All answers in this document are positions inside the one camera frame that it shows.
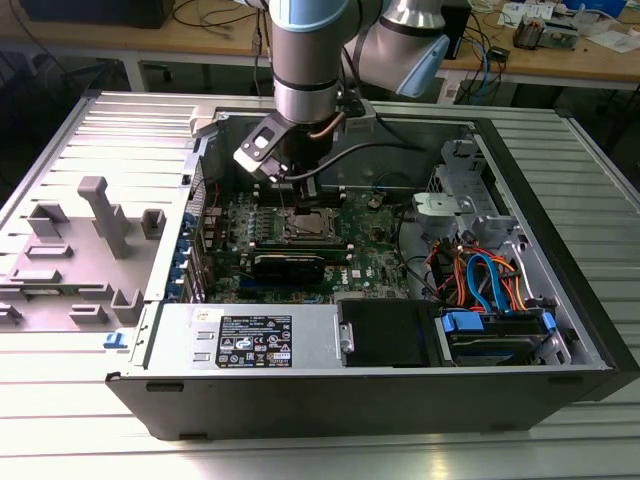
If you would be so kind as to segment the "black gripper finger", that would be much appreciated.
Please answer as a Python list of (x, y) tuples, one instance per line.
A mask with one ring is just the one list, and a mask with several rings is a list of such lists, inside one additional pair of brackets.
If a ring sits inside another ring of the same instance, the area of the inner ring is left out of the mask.
[(301, 209), (311, 208), (317, 205), (316, 178), (309, 177), (295, 183), (296, 207)]

